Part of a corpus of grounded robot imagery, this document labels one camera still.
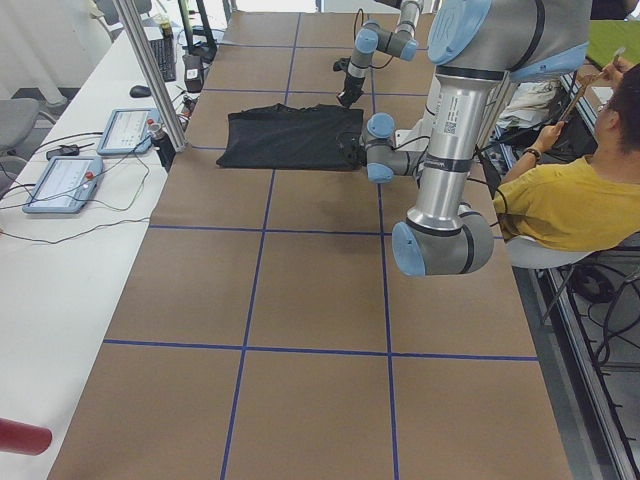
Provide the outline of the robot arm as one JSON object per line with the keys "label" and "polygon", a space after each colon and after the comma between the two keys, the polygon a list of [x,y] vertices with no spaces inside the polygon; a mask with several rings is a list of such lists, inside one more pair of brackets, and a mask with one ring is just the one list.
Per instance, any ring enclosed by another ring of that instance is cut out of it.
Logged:
{"label": "robot arm", "polygon": [[371,181],[419,177],[416,203],[392,230],[407,276],[474,272],[490,259],[488,222],[462,200],[490,91],[503,79],[530,82],[577,70],[588,49],[589,1],[447,1],[427,54],[440,85],[426,148],[398,151],[395,123],[377,113],[361,144]]}
{"label": "robot arm", "polygon": [[363,94],[366,75],[376,51],[411,61],[418,50],[415,33],[424,2],[403,0],[382,1],[382,4],[400,11],[395,30],[385,30],[374,20],[364,22],[355,35],[351,55],[334,62],[333,70],[345,73],[343,89],[337,94],[338,102],[345,108],[350,108]]}

